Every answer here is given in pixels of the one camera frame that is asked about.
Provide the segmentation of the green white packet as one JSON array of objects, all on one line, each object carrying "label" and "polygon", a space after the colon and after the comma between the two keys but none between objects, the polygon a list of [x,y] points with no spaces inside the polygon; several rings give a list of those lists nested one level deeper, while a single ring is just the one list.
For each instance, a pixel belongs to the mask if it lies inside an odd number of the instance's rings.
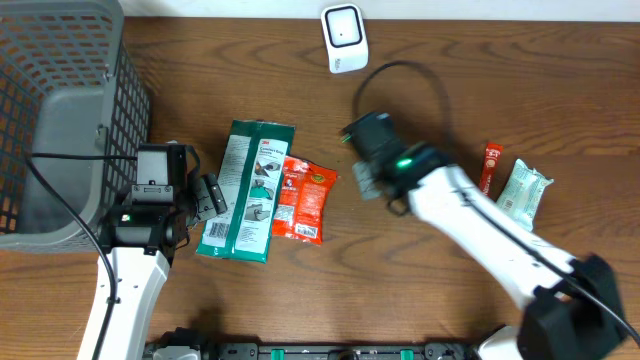
[{"label": "green white packet", "polygon": [[295,127],[235,120],[218,174],[227,211],[205,224],[196,253],[266,263]]}]

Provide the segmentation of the red snack bag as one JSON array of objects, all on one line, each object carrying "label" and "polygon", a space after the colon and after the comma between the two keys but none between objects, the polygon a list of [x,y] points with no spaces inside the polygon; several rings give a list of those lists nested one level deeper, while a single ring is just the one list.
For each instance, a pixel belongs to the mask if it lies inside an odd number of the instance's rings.
[{"label": "red snack bag", "polygon": [[323,211],[337,177],[332,169],[287,156],[272,235],[321,245]]}]

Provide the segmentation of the red stick packet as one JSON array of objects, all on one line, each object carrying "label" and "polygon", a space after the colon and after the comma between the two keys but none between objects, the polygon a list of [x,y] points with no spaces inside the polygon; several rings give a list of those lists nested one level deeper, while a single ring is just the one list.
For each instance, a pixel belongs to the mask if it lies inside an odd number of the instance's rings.
[{"label": "red stick packet", "polygon": [[502,145],[496,143],[488,143],[485,148],[485,156],[479,182],[479,189],[486,196],[488,196],[490,193],[491,182],[495,175],[496,168],[498,166],[503,149],[504,147]]}]

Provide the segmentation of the mint green snack packet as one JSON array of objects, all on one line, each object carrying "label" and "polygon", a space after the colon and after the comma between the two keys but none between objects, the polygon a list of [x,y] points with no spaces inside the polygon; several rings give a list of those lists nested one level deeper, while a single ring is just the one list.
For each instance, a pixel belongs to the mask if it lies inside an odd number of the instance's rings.
[{"label": "mint green snack packet", "polygon": [[544,191],[553,183],[553,179],[517,159],[496,205],[518,225],[532,232]]}]

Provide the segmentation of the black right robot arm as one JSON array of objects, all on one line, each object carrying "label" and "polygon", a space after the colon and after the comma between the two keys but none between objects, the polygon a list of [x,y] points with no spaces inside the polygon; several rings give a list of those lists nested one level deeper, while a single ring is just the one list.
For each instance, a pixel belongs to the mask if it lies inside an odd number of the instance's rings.
[{"label": "black right robot arm", "polygon": [[476,348],[480,359],[603,359],[638,332],[624,317],[614,272],[601,257],[580,260],[502,212],[438,148],[406,144],[386,113],[342,131],[391,200],[451,238],[522,310]]}]

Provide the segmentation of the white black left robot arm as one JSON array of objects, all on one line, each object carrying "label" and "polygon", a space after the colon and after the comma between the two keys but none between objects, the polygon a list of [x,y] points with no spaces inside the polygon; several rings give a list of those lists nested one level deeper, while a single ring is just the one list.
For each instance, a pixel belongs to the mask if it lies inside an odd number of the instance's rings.
[{"label": "white black left robot arm", "polygon": [[202,175],[190,145],[143,144],[135,178],[99,222],[96,292],[81,359],[139,359],[176,249],[190,230],[226,212],[214,174]]}]

